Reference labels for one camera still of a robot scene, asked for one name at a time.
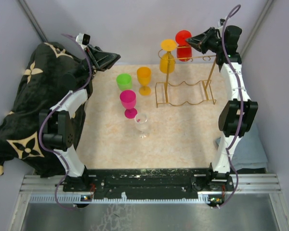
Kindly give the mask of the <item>red plastic wine glass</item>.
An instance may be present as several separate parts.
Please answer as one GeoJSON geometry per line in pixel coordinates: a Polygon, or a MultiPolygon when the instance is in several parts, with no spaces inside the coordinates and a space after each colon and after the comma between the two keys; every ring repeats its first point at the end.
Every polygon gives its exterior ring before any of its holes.
{"type": "Polygon", "coordinates": [[[181,62],[187,62],[192,57],[192,49],[186,42],[186,39],[191,38],[191,33],[188,30],[181,30],[175,36],[175,41],[178,44],[177,58],[181,62]]]}

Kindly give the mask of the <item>green plastic wine glass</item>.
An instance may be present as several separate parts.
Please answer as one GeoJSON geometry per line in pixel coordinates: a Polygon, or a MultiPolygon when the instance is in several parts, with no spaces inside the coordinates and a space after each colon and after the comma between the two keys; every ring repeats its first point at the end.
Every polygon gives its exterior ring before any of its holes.
{"type": "Polygon", "coordinates": [[[123,73],[117,76],[116,82],[118,88],[121,91],[131,90],[132,89],[132,77],[127,73],[123,73]]]}

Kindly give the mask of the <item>orange plastic wine glass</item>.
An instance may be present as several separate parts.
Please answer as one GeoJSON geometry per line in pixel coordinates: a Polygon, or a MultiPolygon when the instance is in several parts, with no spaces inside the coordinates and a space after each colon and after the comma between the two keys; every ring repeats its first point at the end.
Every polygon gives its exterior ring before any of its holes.
{"type": "Polygon", "coordinates": [[[151,89],[148,86],[151,81],[151,69],[145,66],[138,68],[137,79],[141,85],[139,93],[143,96],[148,96],[151,93],[151,89]]]}
{"type": "Polygon", "coordinates": [[[165,51],[159,64],[162,73],[170,74],[175,70],[175,59],[171,52],[176,48],[177,43],[172,39],[165,39],[161,42],[161,49],[165,51]]]}

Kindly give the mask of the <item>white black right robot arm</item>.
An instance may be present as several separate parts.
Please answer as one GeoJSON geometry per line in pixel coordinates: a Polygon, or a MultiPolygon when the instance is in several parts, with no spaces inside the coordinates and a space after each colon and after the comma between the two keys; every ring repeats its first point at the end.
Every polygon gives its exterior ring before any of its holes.
{"type": "Polygon", "coordinates": [[[217,155],[209,167],[209,176],[205,179],[206,186],[213,191],[228,179],[235,149],[245,133],[249,132],[258,110],[258,103],[250,99],[242,77],[242,60],[237,52],[241,33],[242,29],[238,26],[222,29],[211,27],[200,35],[186,39],[191,47],[202,54],[207,51],[216,54],[216,64],[226,83],[228,102],[218,119],[222,135],[217,155]]]}

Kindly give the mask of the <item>pink plastic wine glass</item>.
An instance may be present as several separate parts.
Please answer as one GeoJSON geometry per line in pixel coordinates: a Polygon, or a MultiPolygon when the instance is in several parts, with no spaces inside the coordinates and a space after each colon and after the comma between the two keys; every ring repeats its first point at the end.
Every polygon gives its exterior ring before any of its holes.
{"type": "Polygon", "coordinates": [[[120,101],[122,106],[125,108],[124,115],[128,119],[134,119],[137,115],[136,105],[136,93],[132,90],[124,90],[120,94],[120,101]]]}

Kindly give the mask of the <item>clear wine glass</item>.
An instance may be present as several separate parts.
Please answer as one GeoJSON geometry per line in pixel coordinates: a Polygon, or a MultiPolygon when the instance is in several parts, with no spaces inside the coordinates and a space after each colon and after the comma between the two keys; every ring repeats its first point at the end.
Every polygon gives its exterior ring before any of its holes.
{"type": "Polygon", "coordinates": [[[149,135],[148,116],[144,113],[138,113],[135,118],[135,126],[140,132],[141,138],[146,138],[149,135]]]}

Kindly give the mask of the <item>black floral blanket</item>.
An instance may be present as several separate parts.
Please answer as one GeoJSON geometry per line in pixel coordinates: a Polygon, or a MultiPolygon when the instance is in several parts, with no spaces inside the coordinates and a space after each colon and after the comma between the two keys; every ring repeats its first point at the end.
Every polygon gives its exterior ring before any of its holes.
{"type": "Polygon", "coordinates": [[[67,93],[64,74],[79,64],[88,68],[88,55],[83,60],[57,42],[44,42],[33,51],[20,80],[13,107],[0,125],[0,176],[4,163],[19,159],[42,178],[65,174],[58,157],[39,144],[39,113],[57,104],[67,93]]]}

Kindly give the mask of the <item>grey folded cloth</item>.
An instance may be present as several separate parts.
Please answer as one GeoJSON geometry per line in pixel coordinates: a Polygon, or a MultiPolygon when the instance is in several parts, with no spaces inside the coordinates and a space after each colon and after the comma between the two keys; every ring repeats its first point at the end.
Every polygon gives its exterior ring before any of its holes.
{"type": "Polygon", "coordinates": [[[231,161],[236,170],[267,167],[268,159],[255,123],[237,144],[231,161]]]}

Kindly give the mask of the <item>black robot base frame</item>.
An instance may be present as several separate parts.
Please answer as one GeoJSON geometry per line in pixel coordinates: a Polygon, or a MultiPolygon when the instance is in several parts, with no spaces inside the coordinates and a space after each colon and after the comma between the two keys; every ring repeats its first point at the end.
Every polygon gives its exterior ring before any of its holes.
{"type": "Polygon", "coordinates": [[[88,192],[83,201],[127,199],[130,201],[182,201],[198,199],[209,192],[209,205],[221,205],[226,193],[233,192],[234,178],[212,182],[209,168],[86,169],[78,178],[67,177],[63,191],[88,192]]]}

